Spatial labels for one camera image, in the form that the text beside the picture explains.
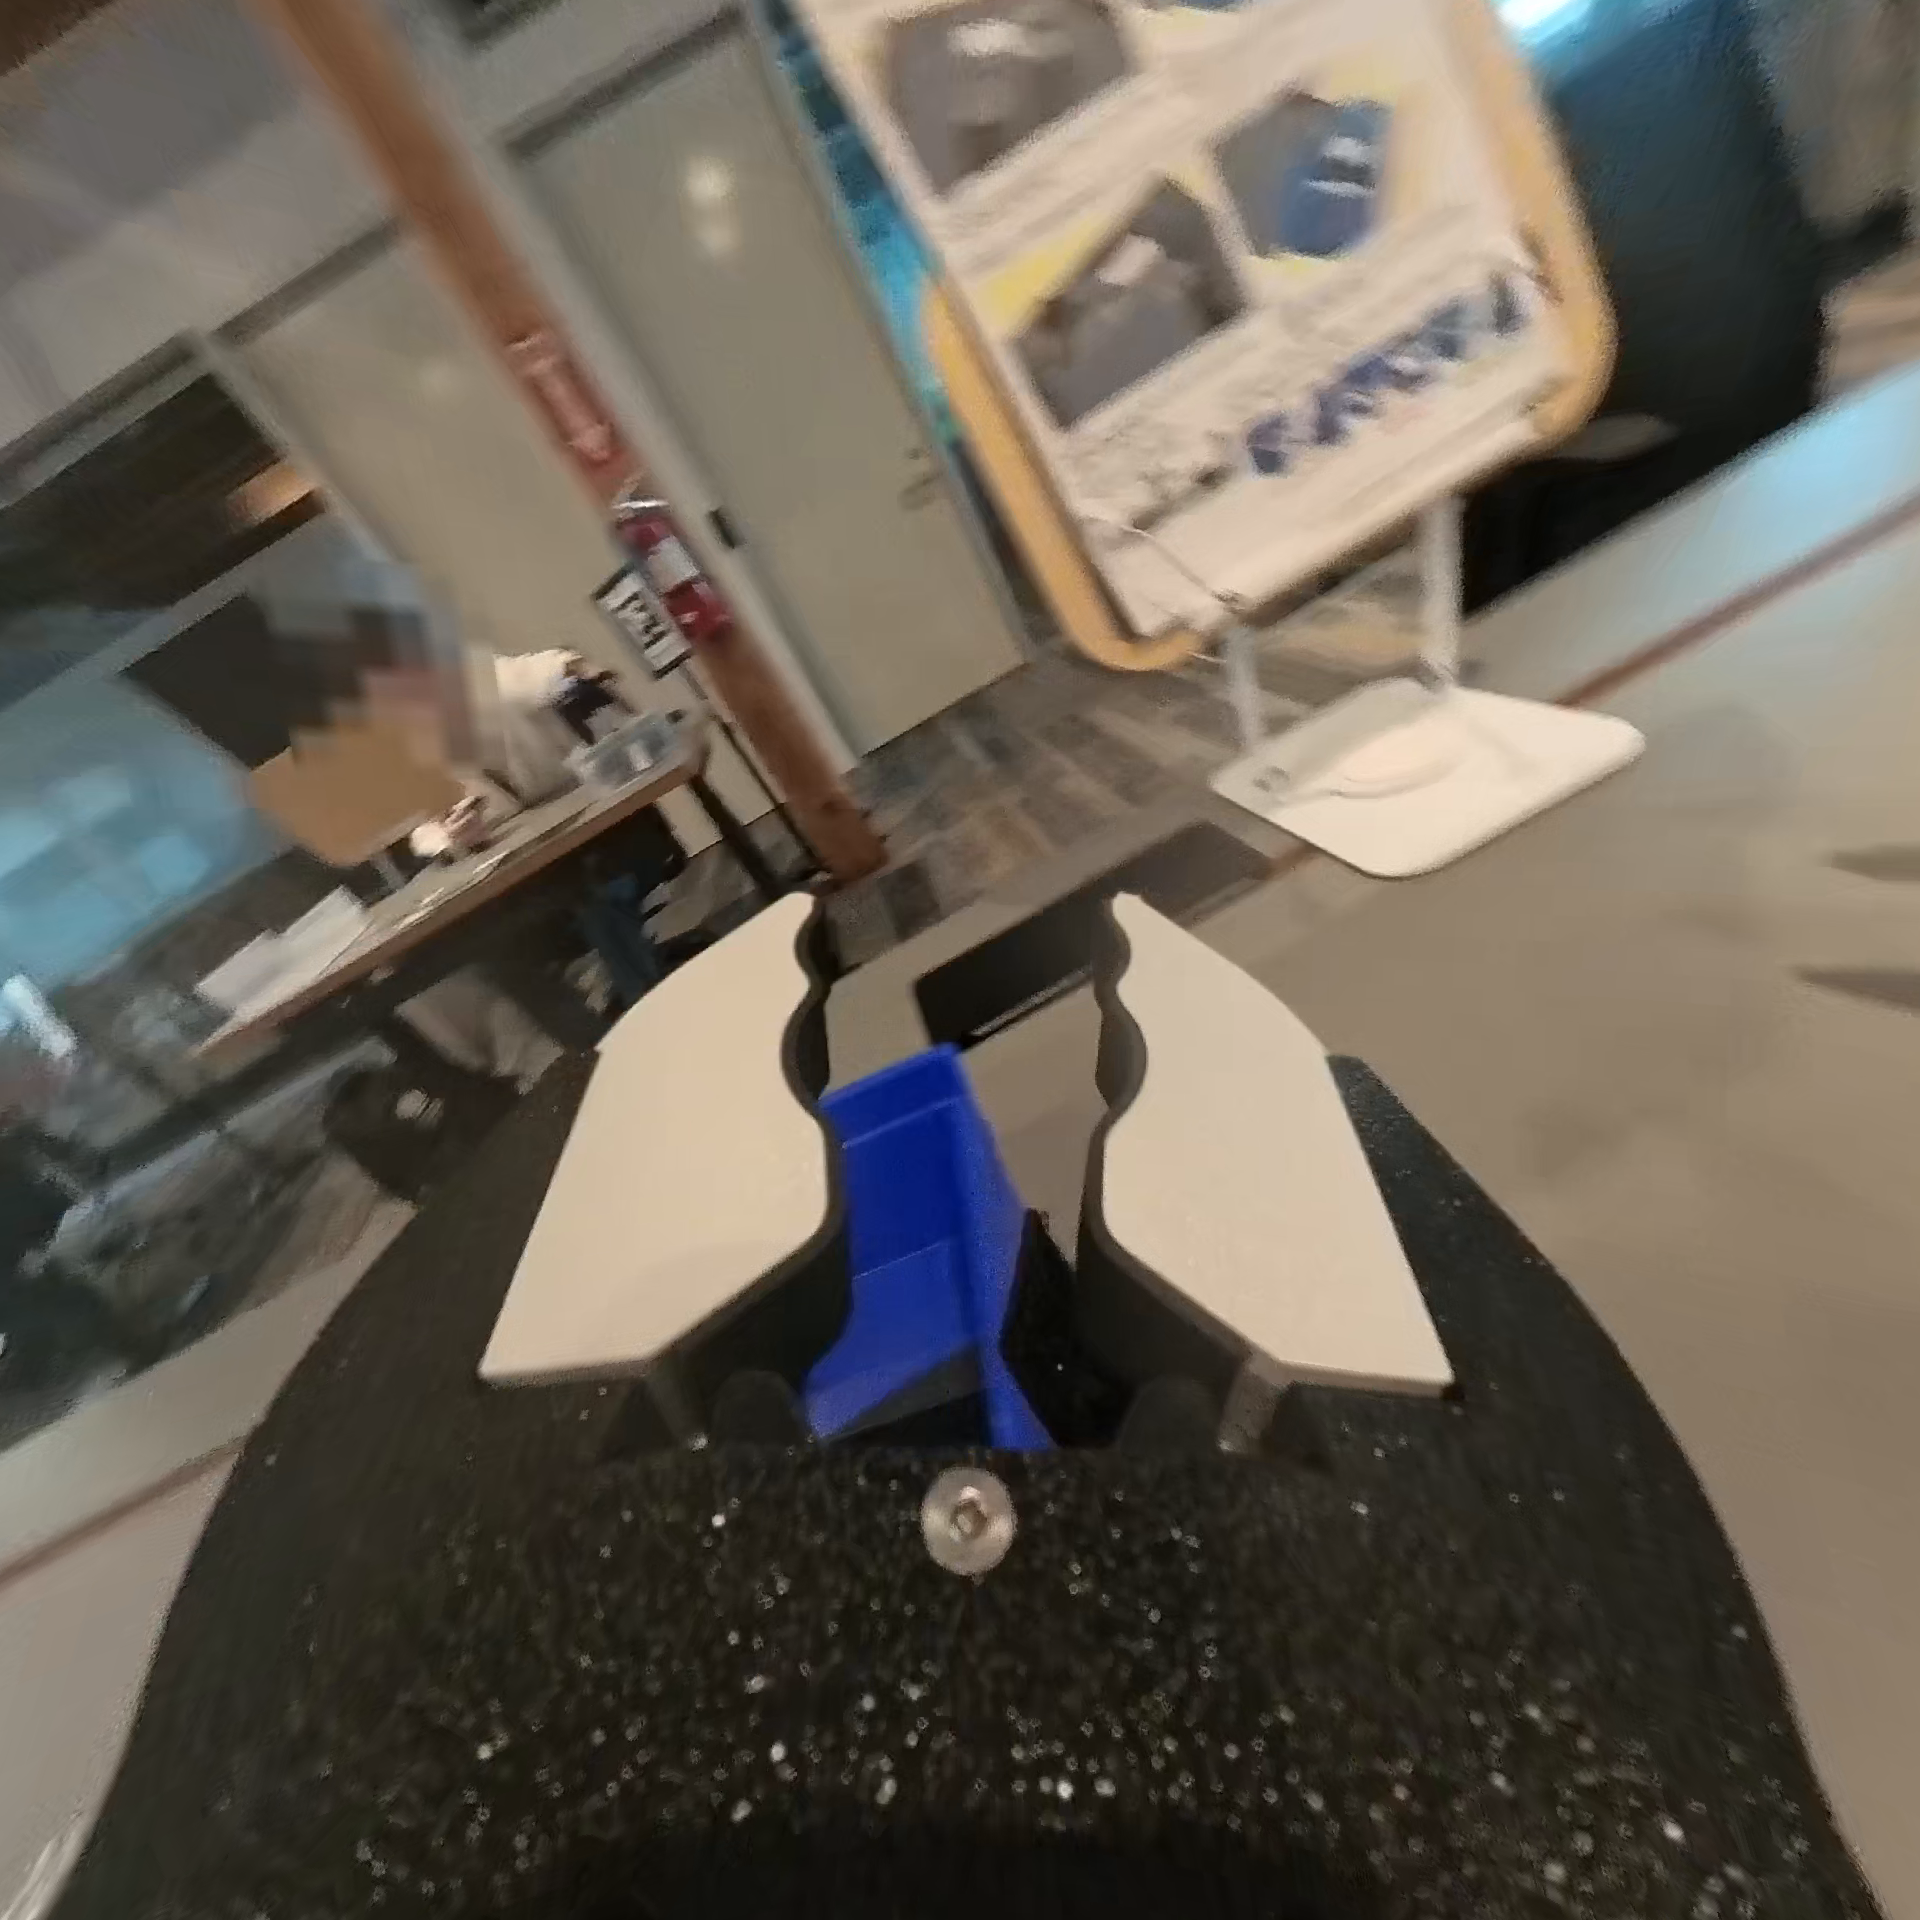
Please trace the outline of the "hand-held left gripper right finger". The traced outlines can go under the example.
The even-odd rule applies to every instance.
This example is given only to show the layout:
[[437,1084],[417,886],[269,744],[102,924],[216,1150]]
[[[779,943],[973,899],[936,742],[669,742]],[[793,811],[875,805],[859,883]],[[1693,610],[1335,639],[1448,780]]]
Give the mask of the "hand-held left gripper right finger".
[[1072,1339],[1115,1391],[1112,1445],[1254,1453],[1311,1391],[1452,1404],[1326,1045],[1135,894],[1100,910],[1093,992]]

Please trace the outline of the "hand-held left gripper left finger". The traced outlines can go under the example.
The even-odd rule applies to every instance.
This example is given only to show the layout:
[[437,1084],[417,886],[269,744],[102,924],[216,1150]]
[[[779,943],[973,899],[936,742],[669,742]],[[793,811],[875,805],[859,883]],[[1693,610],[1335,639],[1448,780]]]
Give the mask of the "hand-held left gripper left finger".
[[479,1383],[633,1380],[677,1438],[807,1431],[836,1342],[827,934],[782,896],[615,1019]]

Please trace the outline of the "blue plastic bin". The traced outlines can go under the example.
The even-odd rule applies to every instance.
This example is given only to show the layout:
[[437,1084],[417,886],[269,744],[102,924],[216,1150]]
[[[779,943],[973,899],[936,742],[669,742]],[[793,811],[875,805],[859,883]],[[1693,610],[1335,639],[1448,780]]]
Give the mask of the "blue plastic bin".
[[825,1442],[1052,1448],[1001,1355],[1028,1208],[963,1053],[928,1046],[827,1093],[844,1148],[853,1306],[805,1379]]

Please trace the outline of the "brown wooden table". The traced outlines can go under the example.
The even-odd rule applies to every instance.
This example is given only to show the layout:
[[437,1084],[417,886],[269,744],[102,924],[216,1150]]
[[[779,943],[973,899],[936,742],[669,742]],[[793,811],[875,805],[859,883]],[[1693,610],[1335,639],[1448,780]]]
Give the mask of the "brown wooden table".
[[415,952],[445,943],[456,927],[494,911],[497,900],[526,894],[565,862],[596,851],[630,819],[707,775],[710,726],[691,715],[671,728],[668,755],[635,780],[609,791],[576,789],[560,800],[512,819],[491,851],[468,854],[439,876],[422,874],[372,904],[355,939],[311,976],[273,984],[219,1024],[192,1058],[213,1062],[343,1000],[360,987],[400,980],[400,967]]

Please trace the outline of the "clear plastic container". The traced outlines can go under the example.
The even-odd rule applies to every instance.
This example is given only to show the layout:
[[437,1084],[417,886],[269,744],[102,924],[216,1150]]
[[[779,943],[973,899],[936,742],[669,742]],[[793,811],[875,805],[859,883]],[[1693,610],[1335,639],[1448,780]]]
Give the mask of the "clear plastic container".
[[660,778],[662,767],[703,744],[703,731],[677,711],[643,711],[579,740],[567,755],[576,784],[612,794]]

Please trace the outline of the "brown cardboard board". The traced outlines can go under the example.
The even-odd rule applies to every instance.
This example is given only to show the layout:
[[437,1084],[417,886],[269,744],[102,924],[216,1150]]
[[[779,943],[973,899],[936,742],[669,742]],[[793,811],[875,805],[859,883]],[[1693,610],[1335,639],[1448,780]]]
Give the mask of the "brown cardboard board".
[[463,789],[398,735],[369,731],[319,735],[262,760],[246,795],[288,840],[343,871],[449,811]]

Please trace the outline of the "black white marker sign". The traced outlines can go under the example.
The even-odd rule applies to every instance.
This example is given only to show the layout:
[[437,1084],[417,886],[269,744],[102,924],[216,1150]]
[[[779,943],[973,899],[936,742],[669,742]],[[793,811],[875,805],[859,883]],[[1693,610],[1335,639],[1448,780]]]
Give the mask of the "black white marker sign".
[[655,682],[668,679],[686,663],[687,646],[679,624],[633,566],[620,566],[599,582],[592,603]]

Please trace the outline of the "red fire extinguisher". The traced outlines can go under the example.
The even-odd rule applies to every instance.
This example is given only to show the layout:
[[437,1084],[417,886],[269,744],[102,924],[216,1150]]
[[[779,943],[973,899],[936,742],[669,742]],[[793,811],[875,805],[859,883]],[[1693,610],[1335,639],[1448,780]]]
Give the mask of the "red fire extinguisher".
[[629,562],[687,644],[707,646],[731,630],[729,603],[686,544],[664,500],[623,487],[609,500],[609,520]]

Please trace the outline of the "grey door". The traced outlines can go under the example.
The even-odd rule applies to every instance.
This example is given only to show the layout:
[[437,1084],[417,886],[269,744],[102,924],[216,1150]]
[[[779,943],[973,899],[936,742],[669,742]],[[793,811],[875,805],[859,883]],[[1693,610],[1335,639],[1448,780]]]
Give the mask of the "grey door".
[[839,742],[865,759],[1017,670],[1009,589],[757,8],[630,60],[517,157]]

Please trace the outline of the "red sign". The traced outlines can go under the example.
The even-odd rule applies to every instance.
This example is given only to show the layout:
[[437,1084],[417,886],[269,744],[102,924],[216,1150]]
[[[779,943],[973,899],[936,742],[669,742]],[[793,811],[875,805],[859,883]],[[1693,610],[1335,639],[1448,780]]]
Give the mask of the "red sign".
[[503,352],[556,444],[589,472],[622,472],[625,444],[563,338],[536,326],[507,340]]

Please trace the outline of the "wooden post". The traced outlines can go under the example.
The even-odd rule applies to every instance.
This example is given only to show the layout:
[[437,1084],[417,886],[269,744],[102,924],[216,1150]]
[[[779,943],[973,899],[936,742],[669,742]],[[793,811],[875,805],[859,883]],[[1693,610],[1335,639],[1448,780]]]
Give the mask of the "wooden post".
[[[484,156],[484,146],[437,106],[384,6],[262,2],[249,11],[295,56],[303,82],[331,109],[384,189],[400,226],[412,234],[431,271],[478,326],[545,444],[588,492],[620,564],[633,566],[609,520],[609,500],[622,488],[664,500],[692,548],[684,515],[687,498],[668,494],[645,437],[635,434],[607,391],[603,370],[563,314],[563,278],[556,267],[531,256],[520,211],[504,175]],[[563,338],[599,391],[629,451],[623,471],[584,471],[551,437],[504,355],[507,340],[532,328],[551,328]],[[699,555],[697,560],[731,610],[731,630],[707,646],[686,642],[687,664],[709,682],[723,715],[742,735],[745,759],[767,778],[772,798],[783,805],[801,845],[814,853],[825,876],[833,883],[875,876],[887,859],[884,844],[847,794],[822,728],[795,699],[787,671],[767,655],[742,607],[712,579],[709,564]]]

